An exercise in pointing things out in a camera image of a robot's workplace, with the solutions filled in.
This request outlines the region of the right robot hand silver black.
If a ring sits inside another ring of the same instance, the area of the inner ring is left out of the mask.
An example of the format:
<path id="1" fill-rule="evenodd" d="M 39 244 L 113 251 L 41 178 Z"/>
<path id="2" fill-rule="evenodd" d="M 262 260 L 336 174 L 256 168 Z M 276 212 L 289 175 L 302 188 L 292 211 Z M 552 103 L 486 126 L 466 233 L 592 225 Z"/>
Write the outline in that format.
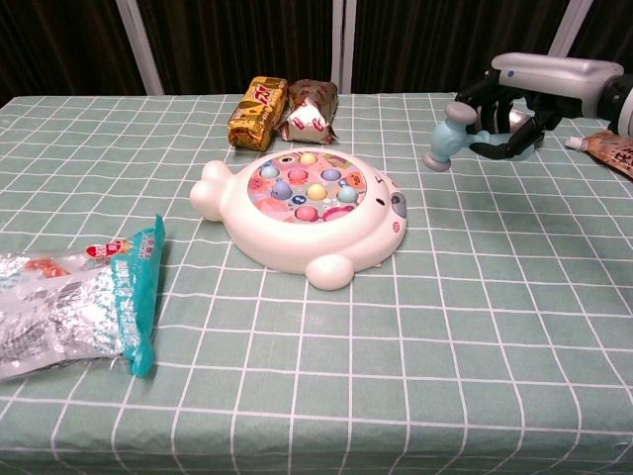
<path id="1" fill-rule="evenodd" d="M 472 107 L 479 128 L 510 131 L 512 101 L 525 100 L 534 115 L 505 143 L 475 142 L 470 149 L 494 159 L 520 155 L 554 130 L 562 119 L 602 119 L 613 133 L 632 136 L 632 76 L 622 65 L 605 60 L 508 52 L 492 60 L 483 79 L 460 91 L 456 100 Z"/>

